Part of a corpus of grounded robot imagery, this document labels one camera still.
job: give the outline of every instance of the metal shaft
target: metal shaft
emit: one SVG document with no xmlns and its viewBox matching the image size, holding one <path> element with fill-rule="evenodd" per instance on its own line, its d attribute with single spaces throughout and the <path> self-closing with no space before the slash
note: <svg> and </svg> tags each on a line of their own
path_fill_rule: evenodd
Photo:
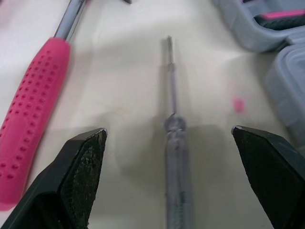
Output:
<svg viewBox="0 0 305 229">
<path fill-rule="evenodd" d="M 81 16 L 86 0 L 70 0 L 54 37 L 69 41 Z"/>
<path fill-rule="evenodd" d="M 173 114 L 177 113 L 177 93 L 176 93 L 176 65 L 173 61 L 173 39 L 172 37 L 167 38 L 168 42 L 168 54 L 169 54 L 169 64 L 168 64 L 168 74 L 169 74 L 169 93 L 170 93 L 170 104 L 171 112 Z"/>
</svg>

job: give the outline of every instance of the screwdriver shaft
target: screwdriver shaft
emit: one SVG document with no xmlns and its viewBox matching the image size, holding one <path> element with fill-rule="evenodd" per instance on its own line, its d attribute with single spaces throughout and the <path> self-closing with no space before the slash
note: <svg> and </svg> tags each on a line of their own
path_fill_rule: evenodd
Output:
<svg viewBox="0 0 305 229">
<path fill-rule="evenodd" d="M 172 107 L 172 114 L 177 113 L 177 93 L 176 93 L 176 65 L 173 62 L 173 39 L 172 37 L 167 38 L 168 41 L 168 74 L 169 74 L 169 92 L 170 92 L 170 104 Z"/>
</svg>

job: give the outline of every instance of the white table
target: white table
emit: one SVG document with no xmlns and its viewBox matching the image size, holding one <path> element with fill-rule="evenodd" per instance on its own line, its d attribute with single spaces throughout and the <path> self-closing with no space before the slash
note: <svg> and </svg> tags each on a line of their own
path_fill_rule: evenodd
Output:
<svg viewBox="0 0 305 229">
<path fill-rule="evenodd" d="M 67 5 L 68 0 L 0 4 L 0 120 Z M 89 228 L 164 228 L 162 124 L 168 114 L 161 39 L 167 35 L 176 41 L 180 110 L 189 126 L 195 228 L 272 228 L 230 130 L 245 125 L 286 136 L 261 85 L 275 55 L 243 49 L 208 0 L 138 0 L 131 6 L 92 0 L 86 6 L 29 184 L 66 140 L 106 127 L 109 138 Z M 244 99 L 245 113 L 234 111 L 234 98 Z M 9 213 L 0 213 L 0 225 Z"/>
</svg>

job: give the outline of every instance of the pink handle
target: pink handle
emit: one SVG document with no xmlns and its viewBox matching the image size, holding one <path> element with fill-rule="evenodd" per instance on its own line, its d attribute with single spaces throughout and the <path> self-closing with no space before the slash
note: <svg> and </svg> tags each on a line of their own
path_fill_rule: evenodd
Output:
<svg viewBox="0 0 305 229">
<path fill-rule="evenodd" d="M 31 162 L 60 92 L 70 46 L 50 38 L 29 65 L 0 129 L 0 210 L 22 197 Z"/>
<path fill-rule="evenodd" d="M 292 11 L 283 11 L 283 12 L 274 12 L 263 14 L 263 18 L 267 20 L 293 17 L 293 16 L 303 16 L 305 15 L 305 10 L 292 10 Z"/>
</svg>

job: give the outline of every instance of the tool case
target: tool case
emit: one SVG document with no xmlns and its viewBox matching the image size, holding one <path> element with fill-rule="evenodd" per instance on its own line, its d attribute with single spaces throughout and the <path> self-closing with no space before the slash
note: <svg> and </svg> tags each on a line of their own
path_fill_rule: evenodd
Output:
<svg viewBox="0 0 305 229">
<path fill-rule="evenodd" d="M 225 22 L 246 48 L 255 52 L 281 50 L 264 78 L 264 87 L 274 104 L 274 110 L 305 152 L 305 26 L 277 31 L 260 24 L 264 15 L 285 15 L 289 23 L 305 24 L 305 0 L 214 0 Z M 285 17 L 273 20 L 269 26 L 282 25 Z"/>
<path fill-rule="evenodd" d="M 228 27 L 244 47 L 265 52 L 305 42 L 304 0 L 213 0 Z M 269 22 L 261 22 L 261 16 Z M 284 30 L 268 29 L 283 23 L 297 27 Z"/>
</svg>

